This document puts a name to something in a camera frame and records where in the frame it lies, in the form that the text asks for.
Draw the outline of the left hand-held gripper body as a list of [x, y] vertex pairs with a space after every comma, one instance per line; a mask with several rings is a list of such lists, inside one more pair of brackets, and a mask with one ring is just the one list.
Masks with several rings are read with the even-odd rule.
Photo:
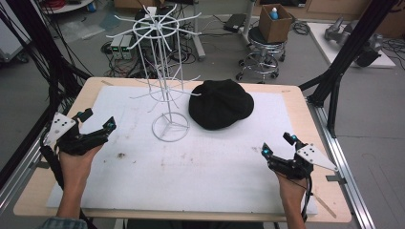
[[53, 145], [72, 156], [82, 156], [96, 146], [104, 144], [104, 139], [92, 136], [92, 133], [81, 134], [78, 129], [79, 123], [75, 116], [69, 118], [56, 112], [51, 122], [51, 128], [43, 140], [44, 145]]

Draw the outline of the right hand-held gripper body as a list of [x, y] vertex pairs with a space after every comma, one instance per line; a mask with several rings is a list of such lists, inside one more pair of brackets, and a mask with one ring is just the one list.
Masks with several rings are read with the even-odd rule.
[[281, 173], [289, 179], [303, 179], [310, 176], [313, 166], [319, 166], [334, 172], [337, 166], [331, 162], [314, 144], [298, 149], [293, 159], [284, 159], [268, 150], [268, 168]]

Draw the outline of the white wire hat rack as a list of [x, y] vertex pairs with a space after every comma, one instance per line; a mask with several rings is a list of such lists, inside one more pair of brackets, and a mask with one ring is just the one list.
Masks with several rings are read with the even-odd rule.
[[179, 112], [179, 100], [189, 94], [184, 88], [184, 54], [181, 49], [181, 18], [173, 16], [171, 10], [158, 13], [154, 7], [145, 7], [144, 15], [133, 19], [132, 28], [117, 36], [131, 35], [134, 41], [130, 50], [135, 51], [141, 62], [148, 88], [147, 96], [157, 106], [165, 109], [152, 122], [152, 133], [160, 141], [175, 142], [183, 139], [191, 124]]

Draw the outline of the black hat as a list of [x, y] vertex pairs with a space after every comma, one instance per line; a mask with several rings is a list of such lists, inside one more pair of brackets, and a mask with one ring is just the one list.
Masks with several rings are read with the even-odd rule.
[[192, 91], [188, 105], [193, 120], [209, 131], [229, 127], [253, 109], [253, 97], [231, 79], [205, 80]]

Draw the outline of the person's right hand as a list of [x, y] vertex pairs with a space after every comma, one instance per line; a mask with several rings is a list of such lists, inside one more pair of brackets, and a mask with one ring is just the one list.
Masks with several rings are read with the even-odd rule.
[[286, 206], [300, 207], [304, 193], [307, 191], [307, 181], [305, 179], [288, 179], [285, 175], [276, 174], [282, 203]]

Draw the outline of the person's left hand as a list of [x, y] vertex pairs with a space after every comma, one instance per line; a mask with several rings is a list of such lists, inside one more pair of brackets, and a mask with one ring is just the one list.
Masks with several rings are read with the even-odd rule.
[[59, 153], [64, 184], [66, 186], [85, 184], [91, 172], [92, 162], [102, 146], [96, 146], [82, 156]]

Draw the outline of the grey power supply unit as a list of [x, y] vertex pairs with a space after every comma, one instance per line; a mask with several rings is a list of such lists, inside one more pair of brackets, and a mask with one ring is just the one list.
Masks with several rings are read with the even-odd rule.
[[124, 59], [132, 58], [132, 53], [130, 50], [130, 47], [132, 44], [132, 39], [133, 39], [133, 37], [131, 35], [124, 35], [121, 40], [120, 49], [121, 49], [122, 57]]
[[121, 50], [120, 50], [120, 44], [121, 44], [122, 38], [123, 38], [122, 35], [114, 37], [112, 40], [112, 43], [110, 45], [113, 57], [115, 59], [122, 58], [122, 54], [121, 54]]

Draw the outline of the black chrome rolling stool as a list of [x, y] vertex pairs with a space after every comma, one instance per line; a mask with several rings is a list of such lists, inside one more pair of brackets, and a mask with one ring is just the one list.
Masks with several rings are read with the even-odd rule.
[[238, 62], [241, 70], [236, 74], [235, 79], [241, 80], [245, 71], [259, 74], [262, 77], [259, 84], [265, 84], [268, 76], [277, 78], [279, 63], [286, 57], [287, 42], [267, 42], [258, 27], [249, 30], [247, 40], [247, 46], [252, 48], [252, 51]]

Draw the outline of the denim sleeve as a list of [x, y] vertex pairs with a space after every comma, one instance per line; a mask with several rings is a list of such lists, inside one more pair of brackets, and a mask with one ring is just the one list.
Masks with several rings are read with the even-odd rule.
[[87, 223], [82, 219], [64, 219], [52, 217], [46, 219], [35, 229], [88, 229]]

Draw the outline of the white board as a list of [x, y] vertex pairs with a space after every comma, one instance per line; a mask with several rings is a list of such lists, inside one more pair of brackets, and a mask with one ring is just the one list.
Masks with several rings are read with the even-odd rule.
[[[308, 26], [310, 28], [310, 34], [316, 41], [321, 53], [326, 58], [327, 62], [331, 64], [340, 52], [341, 47], [335, 41], [328, 41], [324, 37], [325, 30], [330, 24], [308, 23]], [[380, 51], [379, 54], [380, 56], [374, 60], [370, 68], [390, 69], [395, 66], [395, 63], [383, 51]]]

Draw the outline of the cardboard box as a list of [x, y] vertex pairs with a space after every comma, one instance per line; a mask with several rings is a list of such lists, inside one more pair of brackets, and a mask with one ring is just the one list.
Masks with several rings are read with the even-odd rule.
[[[278, 19], [270, 17], [273, 9], [276, 9]], [[262, 5], [259, 30], [264, 39], [269, 43], [285, 42], [288, 39], [288, 32], [292, 23], [292, 16], [280, 4]]]

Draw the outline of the black flat device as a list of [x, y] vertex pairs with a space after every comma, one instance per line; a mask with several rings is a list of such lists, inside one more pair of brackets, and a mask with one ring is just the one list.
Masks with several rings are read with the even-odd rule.
[[237, 32], [245, 22], [245, 15], [242, 13], [232, 14], [224, 24], [225, 31]]

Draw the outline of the white metal stand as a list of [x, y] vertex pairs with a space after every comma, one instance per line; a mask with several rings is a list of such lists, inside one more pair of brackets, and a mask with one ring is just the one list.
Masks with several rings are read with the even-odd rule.
[[192, 6], [190, 15], [200, 16], [193, 20], [193, 32], [197, 32], [198, 35], [192, 36], [192, 41], [194, 42], [198, 59], [200, 61], [204, 60], [206, 57], [205, 51], [203, 49], [203, 44], [200, 39], [202, 35], [202, 29], [199, 27], [199, 19], [207, 15], [227, 15], [235, 13], [243, 13], [245, 15], [245, 23], [238, 32], [241, 34], [245, 43], [247, 43], [247, 34], [251, 25], [251, 18], [253, 15], [253, 10], [257, 0], [169, 0], [175, 1], [176, 3], [188, 4]]

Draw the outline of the aluminium rail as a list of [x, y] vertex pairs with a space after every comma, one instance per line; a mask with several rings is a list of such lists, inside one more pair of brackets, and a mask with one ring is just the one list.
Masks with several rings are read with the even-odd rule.
[[0, 217], [33, 174], [41, 158], [40, 145], [40, 135], [28, 134], [0, 171]]
[[349, 209], [359, 229], [376, 229], [372, 216], [358, 189], [352, 170], [336, 137], [327, 127], [328, 115], [324, 108], [308, 103], [309, 111], [326, 147], [327, 155], [337, 165], [337, 178]]

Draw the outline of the black metal frame post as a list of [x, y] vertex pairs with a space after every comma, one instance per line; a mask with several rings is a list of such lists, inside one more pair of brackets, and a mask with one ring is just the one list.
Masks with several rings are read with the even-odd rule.
[[336, 137], [335, 119], [341, 79], [396, 2], [397, 0], [372, 0], [327, 70], [299, 86], [301, 91], [316, 86], [314, 93], [308, 96], [308, 102], [315, 107], [323, 107], [325, 99], [330, 96], [327, 127], [333, 137]]

